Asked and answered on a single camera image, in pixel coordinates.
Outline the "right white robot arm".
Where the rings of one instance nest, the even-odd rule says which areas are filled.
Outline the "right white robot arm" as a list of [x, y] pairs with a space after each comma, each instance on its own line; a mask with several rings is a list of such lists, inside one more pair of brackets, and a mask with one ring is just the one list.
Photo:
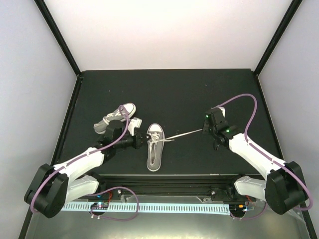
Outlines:
[[260, 199], [279, 215], [310, 200], [301, 167], [295, 162], [287, 163], [273, 156], [245, 136], [237, 126], [230, 126], [225, 119], [224, 108], [206, 111], [203, 133], [213, 136], [215, 150], [220, 146], [227, 148], [262, 176], [262, 179], [237, 176], [226, 189], [229, 199], [237, 201], [243, 196]]

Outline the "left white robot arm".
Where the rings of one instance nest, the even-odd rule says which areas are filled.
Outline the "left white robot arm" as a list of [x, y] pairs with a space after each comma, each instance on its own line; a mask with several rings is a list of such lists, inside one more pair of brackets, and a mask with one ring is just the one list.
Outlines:
[[103, 198], [107, 186], [88, 172], [113, 158], [118, 149], [139, 149], [147, 142], [150, 135], [139, 131], [141, 123], [138, 118], [130, 122], [111, 121], [95, 146], [63, 163], [41, 165], [24, 196], [31, 211], [52, 218], [65, 204], [81, 197]]

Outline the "grey sneaker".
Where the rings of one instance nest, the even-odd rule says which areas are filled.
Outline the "grey sneaker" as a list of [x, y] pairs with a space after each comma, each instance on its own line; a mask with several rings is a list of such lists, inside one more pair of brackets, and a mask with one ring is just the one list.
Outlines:
[[163, 152], [165, 142], [171, 142], [179, 137], [186, 136], [186, 135], [193, 134], [200, 131], [201, 129], [198, 129], [198, 130], [194, 130], [194, 131], [190, 131], [190, 132], [186, 132], [182, 134], [177, 134], [177, 135], [166, 138], [164, 130], [159, 124], [157, 123], [151, 124], [147, 130], [147, 135], [149, 136], [147, 169], [150, 172], [156, 172], [160, 169], [162, 152]]
[[104, 134], [106, 127], [109, 125], [110, 121], [119, 120], [120, 122], [126, 121], [126, 116], [130, 119], [136, 112], [137, 107], [133, 103], [126, 103], [123, 105], [123, 109], [117, 108], [112, 113], [107, 114], [102, 118], [102, 120], [94, 124], [93, 129], [97, 134]]

